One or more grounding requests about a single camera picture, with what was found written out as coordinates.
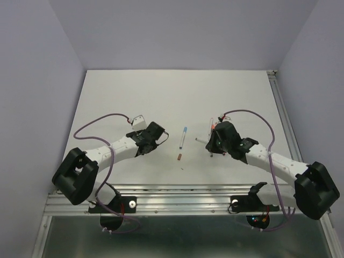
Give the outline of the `light blue cap marker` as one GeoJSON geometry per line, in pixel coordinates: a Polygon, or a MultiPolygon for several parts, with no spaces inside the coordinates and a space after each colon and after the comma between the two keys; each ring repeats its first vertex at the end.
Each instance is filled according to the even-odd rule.
{"type": "Polygon", "coordinates": [[[185,136],[186,136],[186,133],[187,133],[187,129],[188,129],[187,127],[184,127],[184,129],[183,129],[182,136],[181,136],[181,141],[180,141],[180,145],[179,145],[179,149],[183,148],[184,141],[185,141],[185,136]]]}

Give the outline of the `grey cap marker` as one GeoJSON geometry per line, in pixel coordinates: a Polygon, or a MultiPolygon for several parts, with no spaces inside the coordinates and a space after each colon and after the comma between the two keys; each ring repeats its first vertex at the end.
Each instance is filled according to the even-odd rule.
{"type": "Polygon", "coordinates": [[[203,139],[200,139],[200,138],[195,138],[195,140],[198,141],[198,142],[201,142],[203,144],[207,144],[208,143],[207,140],[203,140],[203,139]]]}

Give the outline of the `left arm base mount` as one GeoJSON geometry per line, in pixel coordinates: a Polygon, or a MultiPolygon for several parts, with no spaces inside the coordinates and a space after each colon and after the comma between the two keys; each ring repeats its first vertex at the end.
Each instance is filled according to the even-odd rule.
{"type": "Polygon", "coordinates": [[[132,233],[141,228],[138,219],[130,216],[136,213],[136,196],[122,196],[114,186],[105,183],[99,189],[97,184],[88,200],[88,212],[100,215],[99,223],[102,231],[109,234],[132,233]]]}

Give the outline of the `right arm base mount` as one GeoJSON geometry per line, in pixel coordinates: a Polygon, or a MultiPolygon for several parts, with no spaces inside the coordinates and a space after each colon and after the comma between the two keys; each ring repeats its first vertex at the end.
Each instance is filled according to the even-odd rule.
{"type": "Polygon", "coordinates": [[[265,186],[271,187],[266,182],[260,182],[252,186],[246,195],[231,196],[231,201],[227,208],[229,214],[253,212],[254,215],[246,215],[249,225],[263,231],[266,230],[270,224],[270,212],[277,212],[280,210],[280,207],[278,204],[263,204],[259,199],[257,194],[265,186]]]}

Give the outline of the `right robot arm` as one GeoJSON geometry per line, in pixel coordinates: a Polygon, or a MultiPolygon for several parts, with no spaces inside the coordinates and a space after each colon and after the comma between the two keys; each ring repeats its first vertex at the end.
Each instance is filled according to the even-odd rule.
{"type": "Polygon", "coordinates": [[[229,121],[219,122],[213,127],[205,148],[212,154],[227,153],[235,160],[286,182],[280,187],[259,182],[250,188],[248,194],[235,199],[233,212],[277,211],[281,207],[290,207],[318,220],[340,197],[322,163],[307,164],[270,152],[256,140],[242,138],[229,121]]]}

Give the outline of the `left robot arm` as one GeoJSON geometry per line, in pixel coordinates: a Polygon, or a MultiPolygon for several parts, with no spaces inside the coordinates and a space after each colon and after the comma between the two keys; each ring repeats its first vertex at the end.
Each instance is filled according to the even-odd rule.
{"type": "Polygon", "coordinates": [[[86,151],[73,148],[58,167],[52,183],[73,205],[87,200],[113,212],[119,208],[119,192],[106,183],[98,182],[98,173],[112,169],[115,163],[155,150],[164,133],[163,127],[151,122],[146,129],[130,132],[103,147],[86,151]]]}

